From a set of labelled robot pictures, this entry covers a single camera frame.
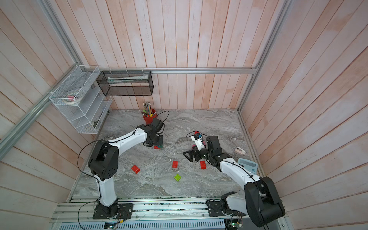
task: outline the wooden wall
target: wooden wall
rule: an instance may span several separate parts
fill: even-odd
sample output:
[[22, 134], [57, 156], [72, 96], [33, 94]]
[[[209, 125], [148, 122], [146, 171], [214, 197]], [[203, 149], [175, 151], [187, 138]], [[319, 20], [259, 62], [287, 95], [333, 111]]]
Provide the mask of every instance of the wooden wall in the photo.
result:
[[[84, 64], [253, 67], [284, 0], [50, 0]], [[248, 74], [154, 74], [152, 96], [114, 109], [237, 108]]]
[[[0, 1], [0, 138], [73, 64], [36, 0]], [[1, 227], [45, 229], [92, 140], [49, 106], [0, 162]]]
[[242, 116], [295, 229], [368, 229], [368, 1], [295, 1]]

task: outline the marble tabletop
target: marble tabletop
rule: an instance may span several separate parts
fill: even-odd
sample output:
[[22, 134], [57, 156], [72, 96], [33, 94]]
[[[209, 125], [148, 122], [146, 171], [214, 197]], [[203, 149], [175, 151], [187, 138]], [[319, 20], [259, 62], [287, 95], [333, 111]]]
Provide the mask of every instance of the marble tabletop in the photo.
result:
[[[164, 120], [167, 112], [159, 115]], [[138, 110], [112, 110], [99, 135], [99, 139], [118, 138], [143, 124], [142, 114]], [[251, 160], [249, 148], [244, 140], [237, 118], [237, 111], [219, 110], [170, 110], [165, 121], [163, 148], [153, 149], [138, 144], [119, 157], [118, 171], [115, 174], [115, 192], [123, 197], [167, 197], [167, 196], [203, 196], [218, 197], [240, 186], [229, 176], [219, 172], [206, 163], [202, 170], [200, 162], [189, 162], [182, 153], [192, 148], [194, 142], [186, 134], [198, 130], [206, 135], [219, 138], [223, 152], [230, 154], [236, 161], [238, 157]], [[246, 155], [234, 153], [235, 147], [244, 149]], [[178, 161], [178, 169], [173, 169], [173, 161]], [[136, 174], [131, 167], [137, 165]], [[82, 175], [73, 197], [98, 196], [96, 180]]]

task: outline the black wire mesh basket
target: black wire mesh basket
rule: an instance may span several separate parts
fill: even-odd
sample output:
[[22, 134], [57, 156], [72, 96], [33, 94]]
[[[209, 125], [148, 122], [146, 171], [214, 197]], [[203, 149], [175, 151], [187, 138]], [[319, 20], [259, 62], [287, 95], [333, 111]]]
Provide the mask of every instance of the black wire mesh basket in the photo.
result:
[[105, 96], [151, 96], [151, 71], [102, 71], [97, 83]]

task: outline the white wire mesh organizer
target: white wire mesh organizer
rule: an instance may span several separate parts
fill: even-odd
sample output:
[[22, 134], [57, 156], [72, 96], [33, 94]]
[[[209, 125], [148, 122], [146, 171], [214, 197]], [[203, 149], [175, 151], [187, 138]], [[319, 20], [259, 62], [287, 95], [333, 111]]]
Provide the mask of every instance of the white wire mesh organizer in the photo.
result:
[[77, 66], [51, 94], [50, 100], [79, 133], [98, 133], [112, 98], [105, 99], [99, 87], [92, 88], [100, 71], [83, 72]]

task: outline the robotic arm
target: robotic arm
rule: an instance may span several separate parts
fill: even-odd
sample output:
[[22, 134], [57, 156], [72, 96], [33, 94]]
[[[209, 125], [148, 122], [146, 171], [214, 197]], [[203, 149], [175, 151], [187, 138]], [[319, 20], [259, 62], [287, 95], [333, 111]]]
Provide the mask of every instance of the robotic arm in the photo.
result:
[[234, 213], [239, 211], [248, 214], [253, 223], [262, 227], [285, 215], [285, 209], [273, 181], [268, 177], [259, 177], [239, 165], [231, 156], [222, 152], [217, 136], [206, 138], [206, 148], [202, 143], [202, 134], [196, 133], [191, 138], [196, 146], [183, 155], [193, 162], [206, 159], [213, 167], [230, 176], [242, 190], [238, 193], [230, 192], [221, 196], [221, 201], [213, 203], [217, 213]]
[[119, 156], [139, 143], [146, 143], [146, 146], [162, 145], [163, 135], [160, 135], [159, 131], [164, 126], [162, 121], [155, 118], [150, 124], [139, 125], [124, 136], [108, 142], [103, 140], [97, 142], [88, 162], [91, 173], [98, 180], [100, 193], [97, 210], [102, 215], [94, 215], [94, 219], [115, 218], [119, 212], [114, 189], [114, 175], [117, 172]]

